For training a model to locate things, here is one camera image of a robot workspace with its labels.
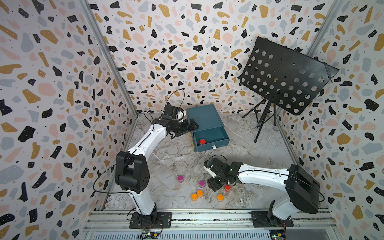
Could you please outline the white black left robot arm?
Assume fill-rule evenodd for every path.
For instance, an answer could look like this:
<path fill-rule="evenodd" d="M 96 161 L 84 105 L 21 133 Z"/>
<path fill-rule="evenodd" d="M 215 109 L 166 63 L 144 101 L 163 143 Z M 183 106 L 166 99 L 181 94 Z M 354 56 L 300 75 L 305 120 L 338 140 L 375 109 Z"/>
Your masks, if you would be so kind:
<path fill-rule="evenodd" d="M 147 157 L 167 135 L 174 139 L 197 130 L 199 125 L 194 119 L 186 119 L 183 109 L 170 104 L 165 105 L 160 117 L 153 118 L 150 122 L 149 130 L 137 144 L 126 152 L 118 153 L 115 182 L 124 193 L 131 196 L 139 219 L 154 225 L 158 212 L 147 189 L 150 181 Z"/>

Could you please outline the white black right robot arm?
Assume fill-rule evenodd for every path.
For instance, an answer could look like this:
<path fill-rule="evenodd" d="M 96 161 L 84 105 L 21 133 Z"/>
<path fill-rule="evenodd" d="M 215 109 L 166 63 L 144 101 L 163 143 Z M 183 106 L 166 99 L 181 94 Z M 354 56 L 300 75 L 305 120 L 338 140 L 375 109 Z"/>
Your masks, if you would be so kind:
<path fill-rule="evenodd" d="M 280 199 L 271 201 L 267 211 L 251 213 L 255 228 L 293 227 L 292 215 L 299 212 L 317 214 L 320 202 L 325 200 L 320 193 L 320 183 L 299 165 L 292 164 L 288 169 L 267 169 L 241 162 L 228 164 L 211 157 L 204 162 L 204 170 L 211 175 L 207 184 L 214 192 L 223 186 L 255 184 L 283 193 Z"/>

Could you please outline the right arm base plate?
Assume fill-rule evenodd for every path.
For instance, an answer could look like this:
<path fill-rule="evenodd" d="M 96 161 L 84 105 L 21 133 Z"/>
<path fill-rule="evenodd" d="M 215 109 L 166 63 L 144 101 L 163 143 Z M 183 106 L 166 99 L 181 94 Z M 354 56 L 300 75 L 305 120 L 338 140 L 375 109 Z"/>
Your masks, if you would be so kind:
<path fill-rule="evenodd" d="M 277 228 L 277 227 L 293 227 L 292 219 L 281 220 L 275 217 L 271 211 L 253 211 L 251 219 L 254 228 Z"/>

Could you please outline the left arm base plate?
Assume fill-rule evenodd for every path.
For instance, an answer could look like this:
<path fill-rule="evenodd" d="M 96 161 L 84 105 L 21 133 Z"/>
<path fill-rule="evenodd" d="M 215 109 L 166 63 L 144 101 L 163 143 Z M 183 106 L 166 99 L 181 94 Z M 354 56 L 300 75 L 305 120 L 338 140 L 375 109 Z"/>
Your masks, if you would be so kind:
<path fill-rule="evenodd" d="M 130 229 L 169 229 L 171 227 L 172 213 L 158 212 L 151 215 L 133 213 L 131 216 Z"/>

